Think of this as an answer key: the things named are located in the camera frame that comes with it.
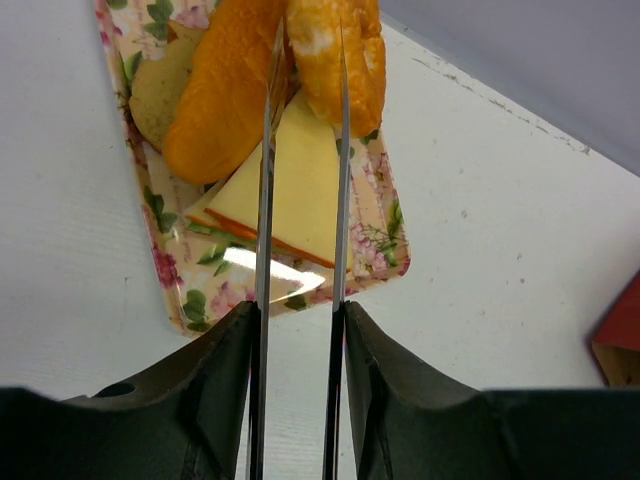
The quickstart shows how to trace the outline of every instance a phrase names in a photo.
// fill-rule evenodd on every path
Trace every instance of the red object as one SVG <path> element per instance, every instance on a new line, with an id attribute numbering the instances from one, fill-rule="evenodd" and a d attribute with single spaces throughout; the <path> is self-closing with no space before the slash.
<path id="1" fill-rule="evenodd" d="M 640 273 L 607 315 L 591 348 L 610 386 L 640 385 Z"/>

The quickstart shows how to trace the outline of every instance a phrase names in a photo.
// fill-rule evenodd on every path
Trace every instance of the tray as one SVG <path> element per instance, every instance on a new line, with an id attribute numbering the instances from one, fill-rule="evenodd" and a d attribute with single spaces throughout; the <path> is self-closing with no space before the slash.
<path id="1" fill-rule="evenodd" d="M 254 298 L 255 253 L 224 238 L 189 230 L 181 212 L 203 189 L 174 178 L 162 157 L 138 133 L 128 109 L 131 80 L 145 58 L 162 57 L 167 21 L 206 28 L 220 0 L 95 0 L 95 12 L 143 218 L 169 319 L 182 334 L 198 335 L 238 302 Z M 154 12 L 149 14 L 148 6 Z M 350 236 L 352 295 L 402 276 L 410 250 L 382 134 L 352 142 Z M 282 254 L 272 259 L 272 315 L 299 311 L 332 298 L 333 271 Z"/>

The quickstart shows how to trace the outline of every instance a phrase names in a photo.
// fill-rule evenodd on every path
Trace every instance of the white table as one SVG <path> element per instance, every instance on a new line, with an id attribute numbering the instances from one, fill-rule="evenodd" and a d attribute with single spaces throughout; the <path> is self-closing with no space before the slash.
<path id="1" fill-rule="evenodd" d="M 55 398 L 186 343 L 165 320 L 90 4 L 76 3 L 0 5 L 0 384 Z M 585 337 L 640 265 L 640 180 L 385 35 L 384 131 L 413 263 L 357 300 L 473 387 L 600 385 Z M 319 478 L 329 318 L 271 324 L 267 478 Z"/>

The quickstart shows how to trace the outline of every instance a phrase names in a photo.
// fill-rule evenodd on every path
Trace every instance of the gray wall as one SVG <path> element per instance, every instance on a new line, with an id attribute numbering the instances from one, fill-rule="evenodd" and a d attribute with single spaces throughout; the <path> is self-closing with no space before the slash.
<path id="1" fill-rule="evenodd" d="M 379 1 L 418 42 L 640 175 L 640 0 Z"/>

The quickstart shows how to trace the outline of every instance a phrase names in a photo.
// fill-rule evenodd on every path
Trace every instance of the cheese wedge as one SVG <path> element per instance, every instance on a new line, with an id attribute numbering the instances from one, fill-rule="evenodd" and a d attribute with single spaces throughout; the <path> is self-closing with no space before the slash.
<path id="1" fill-rule="evenodd" d="M 333 268 L 340 169 L 333 129 L 298 93 L 282 114 L 276 143 L 273 244 Z M 205 208 L 241 238 L 256 238 L 261 157 L 260 143 Z"/>
<path id="2" fill-rule="evenodd" d="M 209 205 L 209 202 L 213 200 L 213 197 L 220 191 L 220 189 L 224 186 L 224 182 L 221 180 L 217 182 L 213 187 L 205 192 L 205 194 L 198 199 L 196 203 L 187 208 L 183 215 L 189 219 L 189 221 L 202 225 L 203 227 L 211 228 L 211 229 L 219 229 L 220 222 L 218 222 L 215 218 L 204 211 L 205 208 Z"/>

